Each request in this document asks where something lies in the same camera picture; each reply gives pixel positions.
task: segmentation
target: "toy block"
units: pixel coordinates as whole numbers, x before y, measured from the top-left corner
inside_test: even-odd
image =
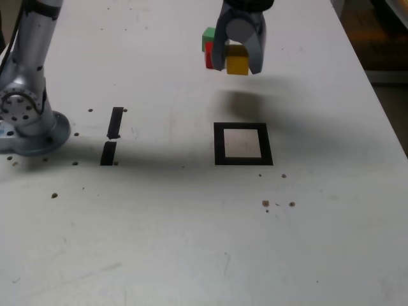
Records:
[[[243,45],[230,45],[227,52],[227,74],[248,75],[249,56]]]
[[[214,66],[212,65],[212,60],[211,60],[211,53],[212,53],[213,46],[214,46],[214,43],[212,42],[205,43],[205,66],[208,69],[214,69]]]
[[[215,36],[215,29],[213,27],[208,27],[207,30],[204,31],[203,44],[202,44],[203,52],[205,51],[205,43],[209,43],[209,42],[213,43],[214,36]]]

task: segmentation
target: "table surface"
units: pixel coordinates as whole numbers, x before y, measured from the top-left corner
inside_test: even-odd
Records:
[[[331,3],[276,0],[248,77],[205,69],[220,9],[65,2],[45,73],[80,135],[0,158],[1,305],[407,305],[407,158]],[[274,165],[215,166],[214,122],[266,123]]]

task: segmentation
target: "robotic arm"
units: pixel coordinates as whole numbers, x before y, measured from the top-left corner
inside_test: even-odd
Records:
[[[274,0],[224,0],[215,29],[212,64],[216,70],[225,67],[229,39],[245,46],[252,74],[262,71],[265,51],[266,24],[263,12],[272,7]]]
[[[224,0],[215,31],[215,69],[224,68],[225,44],[231,39],[246,47],[252,73],[261,72],[266,37],[263,12],[273,1]],[[44,62],[62,2],[22,0],[0,65],[0,154],[47,154],[69,137],[67,118],[51,109],[44,77]]]
[[[51,109],[44,77],[44,62],[62,2],[22,1],[0,66],[0,153],[46,154],[69,137],[67,118]]]

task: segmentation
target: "yellow cube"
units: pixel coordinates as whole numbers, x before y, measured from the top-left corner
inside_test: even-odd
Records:
[[[227,51],[227,74],[248,75],[249,57],[243,45],[230,45]]]

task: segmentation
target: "green cube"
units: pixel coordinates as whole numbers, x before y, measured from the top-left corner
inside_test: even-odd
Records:
[[[203,52],[205,51],[205,43],[214,42],[215,29],[213,27],[208,27],[203,34]]]

